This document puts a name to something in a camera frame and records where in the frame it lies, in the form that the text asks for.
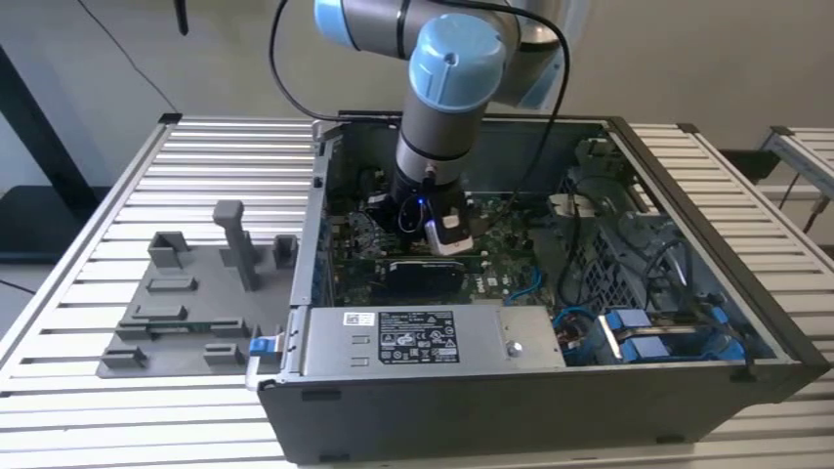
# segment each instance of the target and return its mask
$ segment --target light blue joint cap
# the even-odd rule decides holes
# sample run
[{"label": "light blue joint cap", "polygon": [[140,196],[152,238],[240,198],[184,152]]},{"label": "light blue joint cap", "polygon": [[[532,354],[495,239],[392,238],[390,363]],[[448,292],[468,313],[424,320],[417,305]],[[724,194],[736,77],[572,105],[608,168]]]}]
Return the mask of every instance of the light blue joint cap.
[{"label": "light blue joint cap", "polygon": [[419,100],[443,112],[467,112],[489,101],[504,73],[507,49],[497,30],[451,13],[419,30],[408,77]]},{"label": "light blue joint cap", "polygon": [[336,44],[356,49],[348,32],[348,22],[344,19],[341,0],[314,0],[313,12],[314,24],[321,35]]}]

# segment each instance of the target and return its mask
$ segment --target green circuit board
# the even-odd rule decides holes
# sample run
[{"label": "green circuit board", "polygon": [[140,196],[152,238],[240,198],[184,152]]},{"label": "green circuit board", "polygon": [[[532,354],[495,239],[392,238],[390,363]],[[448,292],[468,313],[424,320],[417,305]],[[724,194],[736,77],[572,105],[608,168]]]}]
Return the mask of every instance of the green circuit board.
[{"label": "green circuit board", "polygon": [[[499,195],[475,196],[472,214],[483,220],[495,216],[503,204]],[[402,244],[385,233],[360,211],[330,217],[334,306],[396,306],[415,302],[435,304],[503,304],[517,291],[532,285],[539,266],[528,238],[531,220],[547,216],[544,201],[528,202],[513,210],[491,230],[473,240],[473,249],[456,256],[435,257],[424,240]],[[402,261],[452,262],[463,269],[460,289],[440,295],[385,295],[385,273]],[[548,282],[512,301],[513,305],[552,306]]]}]

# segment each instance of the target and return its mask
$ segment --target motherboard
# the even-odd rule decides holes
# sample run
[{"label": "motherboard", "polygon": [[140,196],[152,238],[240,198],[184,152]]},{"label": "motherboard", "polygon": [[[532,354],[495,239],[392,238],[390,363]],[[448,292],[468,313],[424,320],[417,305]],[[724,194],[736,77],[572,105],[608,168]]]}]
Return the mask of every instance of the motherboard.
[{"label": "motherboard", "polygon": [[[507,203],[500,194],[471,196],[471,212],[493,220]],[[421,239],[385,233],[360,207],[329,217],[334,306],[507,304],[552,307],[529,230],[547,223],[544,199],[512,211],[475,239],[473,250],[435,257]]]}]

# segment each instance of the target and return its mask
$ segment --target aluminum profile table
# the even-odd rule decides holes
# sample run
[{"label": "aluminum profile table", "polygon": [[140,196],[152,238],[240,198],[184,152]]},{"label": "aluminum profile table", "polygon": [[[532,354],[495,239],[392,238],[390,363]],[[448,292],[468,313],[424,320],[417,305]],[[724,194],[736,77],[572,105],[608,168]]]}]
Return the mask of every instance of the aluminum profile table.
[{"label": "aluminum profile table", "polygon": [[[834,362],[834,265],[699,134],[636,125],[645,145]],[[297,233],[313,127],[288,120],[160,125],[0,343],[0,467],[293,468],[242,376],[98,379],[96,358],[157,230],[220,242],[220,198],[254,241]],[[834,465],[834,372],[745,409],[691,446],[388,462],[400,468],[821,468]],[[381,463],[341,467],[380,467]]]},{"label": "aluminum profile table", "polygon": [[761,149],[771,150],[819,191],[834,198],[834,129],[772,127]]}]

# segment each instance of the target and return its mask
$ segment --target power supply label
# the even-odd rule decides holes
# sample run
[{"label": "power supply label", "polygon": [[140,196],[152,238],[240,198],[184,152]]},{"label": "power supply label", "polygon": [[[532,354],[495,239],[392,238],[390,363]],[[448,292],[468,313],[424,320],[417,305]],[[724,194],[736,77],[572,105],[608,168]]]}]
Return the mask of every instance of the power supply label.
[{"label": "power supply label", "polygon": [[457,363],[451,311],[378,312],[378,361],[384,364]]}]

